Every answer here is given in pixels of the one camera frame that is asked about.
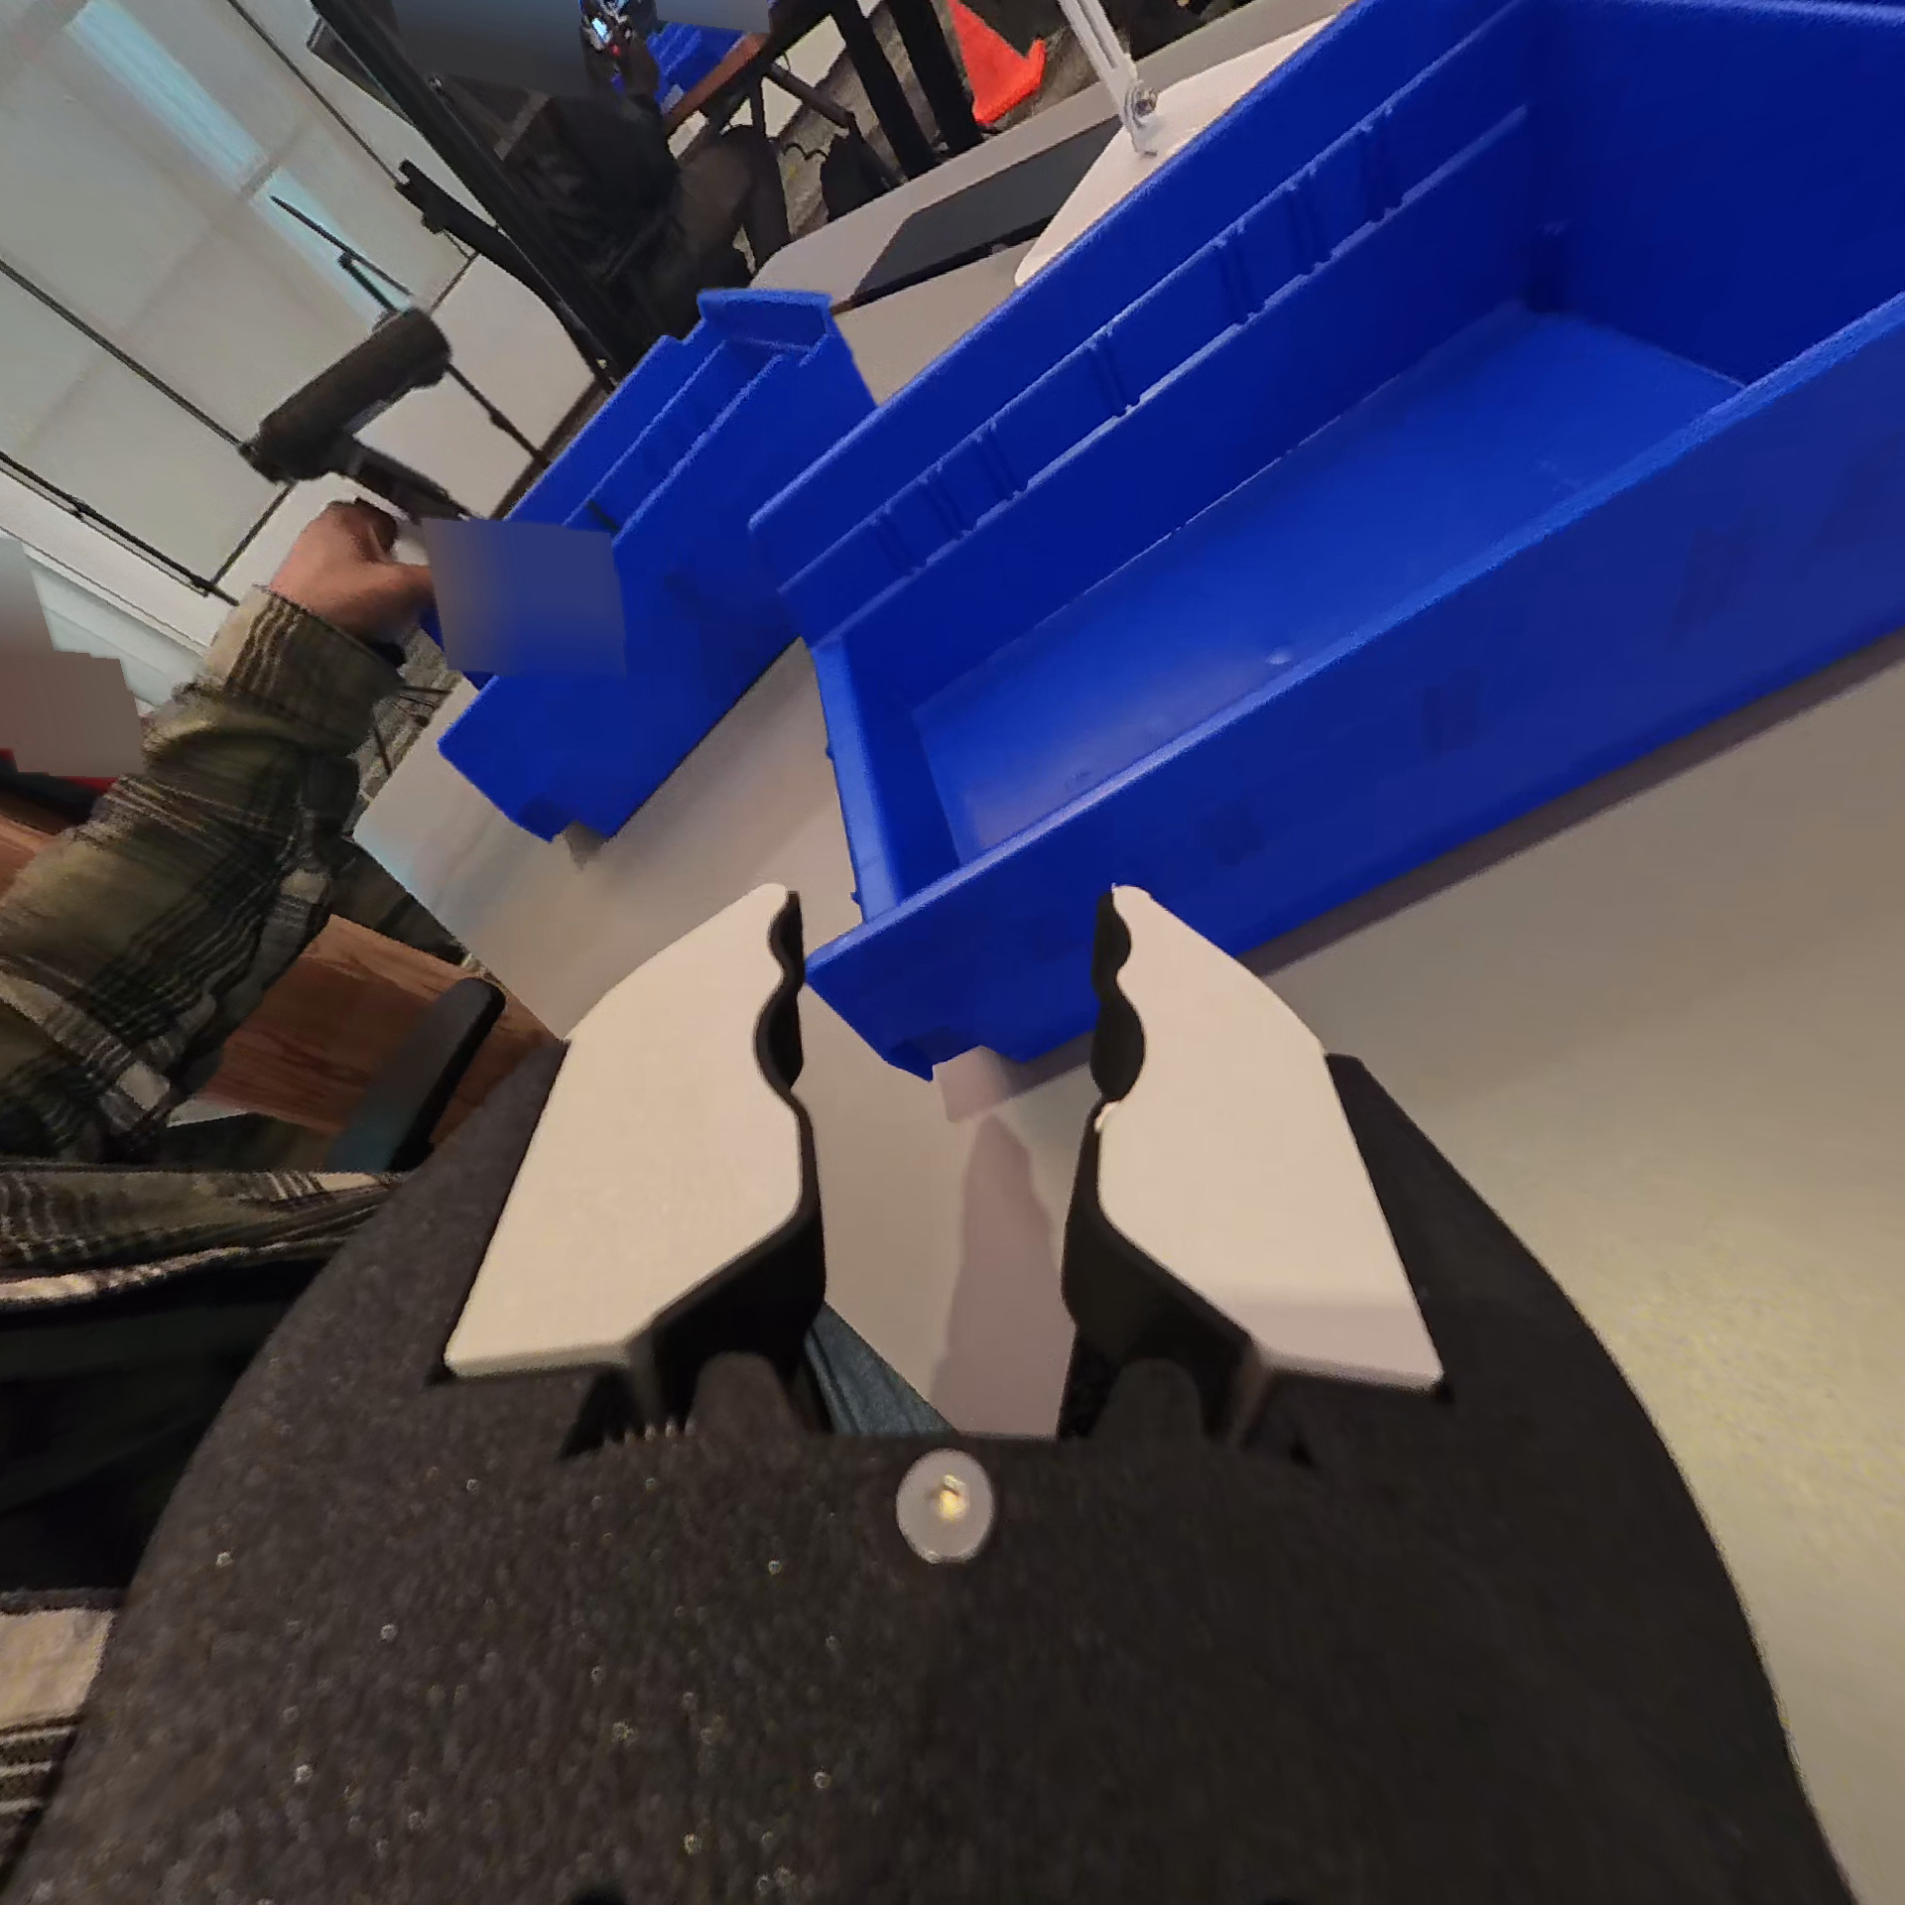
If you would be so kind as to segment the person's left forearm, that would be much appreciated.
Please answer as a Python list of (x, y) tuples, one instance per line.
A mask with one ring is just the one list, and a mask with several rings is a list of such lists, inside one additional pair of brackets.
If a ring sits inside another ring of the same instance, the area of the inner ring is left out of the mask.
[(395, 646), (257, 589), (3, 896), (3, 1157), (130, 1160), (332, 914)]

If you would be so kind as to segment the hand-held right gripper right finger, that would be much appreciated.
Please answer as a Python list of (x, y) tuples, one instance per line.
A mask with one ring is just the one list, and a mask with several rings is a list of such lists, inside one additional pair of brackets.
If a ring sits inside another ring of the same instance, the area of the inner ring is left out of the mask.
[(1435, 1395), (1439, 1348), (1320, 1039), (1142, 888), (1103, 896), (1091, 981), (1068, 1414), (1137, 1364), (1185, 1373), (1217, 1439), (1245, 1439), (1277, 1380)]

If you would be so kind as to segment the person's leg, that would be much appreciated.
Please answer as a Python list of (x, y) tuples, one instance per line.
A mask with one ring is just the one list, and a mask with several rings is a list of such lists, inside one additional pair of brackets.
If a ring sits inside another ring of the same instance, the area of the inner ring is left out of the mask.
[(804, 1334), (804, 1373), (833, 1432), (923, 1439), (953, 1425), (829, 1305)]

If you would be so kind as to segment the blue plastic bin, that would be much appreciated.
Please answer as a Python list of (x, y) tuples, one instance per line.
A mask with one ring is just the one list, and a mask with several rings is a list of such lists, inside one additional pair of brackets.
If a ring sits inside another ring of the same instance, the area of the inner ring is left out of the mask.
[(796, 639), (753, 522), (871, 412), (824, 294), (704, 294), (464, 558), (435, 550), (440, 632), (502, 639), (440, 760), (534, 839), (614, 835)]
[(782, 490), (931, 1078), (1903, 631), (1903, 5), (1354, 5)]

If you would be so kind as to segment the orange traffic cone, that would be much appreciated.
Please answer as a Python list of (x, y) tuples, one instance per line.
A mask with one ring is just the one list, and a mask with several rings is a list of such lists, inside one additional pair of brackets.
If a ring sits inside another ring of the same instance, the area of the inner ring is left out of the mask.
[(953, 31), (967, 105), (980, 130), (1001, 130), (1029, 109), (1049, 66), (1049, 35), (1024, 25), (1009, 5), (943, 5)]

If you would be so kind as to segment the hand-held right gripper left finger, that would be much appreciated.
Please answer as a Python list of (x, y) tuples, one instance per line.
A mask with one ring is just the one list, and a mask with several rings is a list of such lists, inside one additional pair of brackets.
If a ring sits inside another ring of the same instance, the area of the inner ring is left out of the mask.
[(614, 1369), (640, 1420), (684, 1420), (729, 1354), (794, 1380), (824, 1305), (801, 988), (801, 898), (758, 884), (583, 1015), (449, 1334), (451, 1379)]

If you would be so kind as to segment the person's left hand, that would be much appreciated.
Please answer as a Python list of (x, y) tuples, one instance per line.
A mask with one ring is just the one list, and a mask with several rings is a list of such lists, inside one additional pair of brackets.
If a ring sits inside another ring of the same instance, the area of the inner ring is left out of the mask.
[(364, 500), (323, 508), (269, 595), (356, 639), (392, 639), (435, 606), (429, 568), (398, 558), (403, 522)]

